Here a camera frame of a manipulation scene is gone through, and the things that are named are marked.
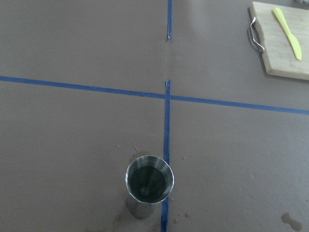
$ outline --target stainless steel cup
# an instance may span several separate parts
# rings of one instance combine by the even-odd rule
[[[169,196],[173,186],[173,172],[164,160],[156,156],[137,158],[126,171],[129,212],[136,218],[149,217],[156,204]]]
[[[309,0],[296,0],[299,3],[309,4]]]

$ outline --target butter knife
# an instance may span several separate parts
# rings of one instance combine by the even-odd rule
[[[301,49],[300,49],[300,45],[299,42],[297,40],[297,38],[291,33],[285,18],[283,16],[283,13],[281,11],[280,8],[276,7],[273,9],[273,12],[275,14],[275,16],[277,17],[279,23],[281,24],[286,36],[288,37],[290,44],[292,46],[292,49],[294,51],[295,57],[297,60],[301,60],[302,56],[301,56]]]

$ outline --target painter's tape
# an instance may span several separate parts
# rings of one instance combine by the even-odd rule
[[[168,0],[168,39],[172,38],[172,0]]]
[[[175,101],[185,101],[185,102],[196,102],[203,104],[213,104],[213,105],[225,105],[225,106],[233,106],[240,108],[249,108],[256,110],[267,110],[267,111],[276,111],[276,112],[284,112],[284,113],[292,113],[299,115],[309,115],[309,110],[300,110],[300,109],[292,109],[292,108],[284,108],[277,106],[269,106],[269,105],[258,105],[258,104],[249,104],[249,103],[241,103],[234,101],[220,101],[220,100],[212,100],[212,99],[204,99],[204,98],[189,98],[182,96],[170,96],[171,100]]]
[[[61,83],[61,82],[52,82],[52,81],[40,81],[40,80],[32,80],[32,79],[17,78],[17,77],[0,76],[0,81],[8,81],[8,82],[15,82],[15,83],[40,85],[40,86],[60,87],[60,88],[72,88],[72,89],[104,92],[104,93],[140,96],[140,97],[147,97],[147,98],[158,98],[158,99],[165,98],[164,94],[157,94],[157,93],[147,93],[147,92],[96,87],[96,86],[84,86],[84,85],[68,84],[68,83]],[[258,104],[242,103],[242,102],[235,102],[235,101],[230,102],[230,101],[212,100],[212,99],[204,99],[204,98],[190,98],[190,97],[174,96],[174,95],[170,95],[170,100],[183,101],[183,102],[184,101],[185,102],[196,102],[196,103],[213,104],[213,105],[225,105],[225,106],[233,106],[233,107],[256,109],[256,110],[267,110],[267,111],[291,113],[291,114],[298,114],[298,115],[309,115],[309,110],[284,108],[284,107],[269,106],[269,105],[258,105]]]
[[[81,89],[81,90],[88,90],[88,91],[104,92],[104,93],[115,93],[115,94],[123,94],[123,95],[130,95],[130,96],[140,96],[140,97],[147,97],[147,98],[164,99],[163,94],[147,93],[147,92],[139,92],[139,91],[131,91],[131,90],[122,90],[122,89],[115,89],[115,88],[104,88],[104,87],[97,87],[97,86],[84,86],[84,85],[68,84],[68,83],[62,83],[62,82],[40,81],[40,80],[7,77],[7,76],[0,76],[0,81],[8,81],[8,82],[40,85],[40,86],[72,88],[72,89]]]
[[[169,165],[169,115],[170,115],[170,80],[166,82],[165,90],[165,110],[164,110],[164,144],[163,144],[163,159]],[[167,197],[162,202],[161,210],[161,232],[168,231],[169,224],[169,198]]]

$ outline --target wooden cutting board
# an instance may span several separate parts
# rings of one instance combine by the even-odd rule
[[[302,60],[295,58],[292,47],[272,10],[279,7],[291,33],[298,39]],[[270,75],[309,80],[309,11],[273,4],[252,2],[252,18],[256,16],[255,28],[261,45],[266,72]]]

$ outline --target water droplet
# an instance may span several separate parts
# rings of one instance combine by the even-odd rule
[[[289,213],[282,214],[281,220],[283,223],[290,224],[294,231],[301,231],[301,229],[303,228],[303,225],[300,222],[292,219]]]

